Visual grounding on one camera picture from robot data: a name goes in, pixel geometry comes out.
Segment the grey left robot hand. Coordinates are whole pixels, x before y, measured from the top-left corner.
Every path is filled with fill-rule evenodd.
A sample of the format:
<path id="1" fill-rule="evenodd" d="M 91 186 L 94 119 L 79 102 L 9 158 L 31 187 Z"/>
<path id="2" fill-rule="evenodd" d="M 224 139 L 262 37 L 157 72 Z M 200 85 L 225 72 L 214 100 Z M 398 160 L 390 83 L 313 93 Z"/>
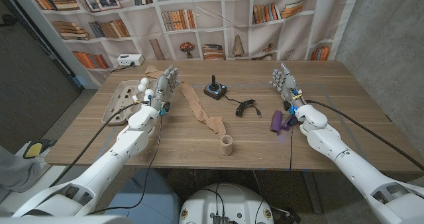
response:
<path id="1" fill-rule="evenodd" d="M 178 86 L 178 69 L 170 65 L 157 79 L 156 89 L 152 96 L 150 106 L 157 111 L 161 110 L 163 104 L 171 100 L 172 94 Z"/>

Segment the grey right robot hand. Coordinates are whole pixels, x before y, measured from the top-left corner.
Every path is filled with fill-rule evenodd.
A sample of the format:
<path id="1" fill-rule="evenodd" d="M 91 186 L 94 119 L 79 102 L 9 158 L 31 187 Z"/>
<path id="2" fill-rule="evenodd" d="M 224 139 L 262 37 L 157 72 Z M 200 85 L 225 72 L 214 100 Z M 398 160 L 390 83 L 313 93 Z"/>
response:
<path id="1" fill-rule="evenodd" d="M 289 103 L 293 110 L 306 104 L 294 76 L 284 62 L 281 62 L 280 70 L 275 69 L 272 72 L 272 80 L 269 83 L 280 94 L 283 102 Z"/>

